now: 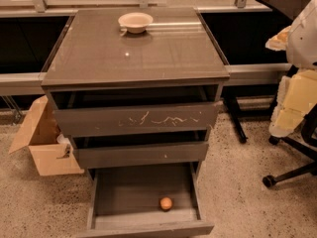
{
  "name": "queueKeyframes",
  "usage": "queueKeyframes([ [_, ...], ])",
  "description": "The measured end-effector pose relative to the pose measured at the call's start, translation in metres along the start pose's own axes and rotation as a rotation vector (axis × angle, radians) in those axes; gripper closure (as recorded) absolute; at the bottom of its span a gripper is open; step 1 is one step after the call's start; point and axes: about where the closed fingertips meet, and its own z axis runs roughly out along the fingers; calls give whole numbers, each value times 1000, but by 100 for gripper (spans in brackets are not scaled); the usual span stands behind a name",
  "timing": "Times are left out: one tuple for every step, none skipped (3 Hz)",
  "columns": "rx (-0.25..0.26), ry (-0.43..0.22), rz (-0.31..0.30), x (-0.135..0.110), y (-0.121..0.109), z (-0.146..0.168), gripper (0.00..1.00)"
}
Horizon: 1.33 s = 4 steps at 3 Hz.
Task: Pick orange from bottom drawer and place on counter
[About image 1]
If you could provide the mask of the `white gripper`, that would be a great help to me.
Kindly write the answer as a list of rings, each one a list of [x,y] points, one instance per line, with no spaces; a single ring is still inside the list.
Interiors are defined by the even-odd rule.
[[[290,26],[265,43],[267,49],[285,51]],[[277,91],[277,104],[271,115],[269,133],[277,138],[291,134],[317,103],[317,71],[301,70],[292,77],[284,76]]]

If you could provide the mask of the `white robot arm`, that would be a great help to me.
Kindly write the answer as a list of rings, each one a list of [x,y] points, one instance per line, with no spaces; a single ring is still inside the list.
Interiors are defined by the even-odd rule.
[[[311,0],[265,47],[286,51],[287,62],[298,69],[295,75],[281,78],[268,128],[272,136],[286,137],[317,104],[317,0]]]

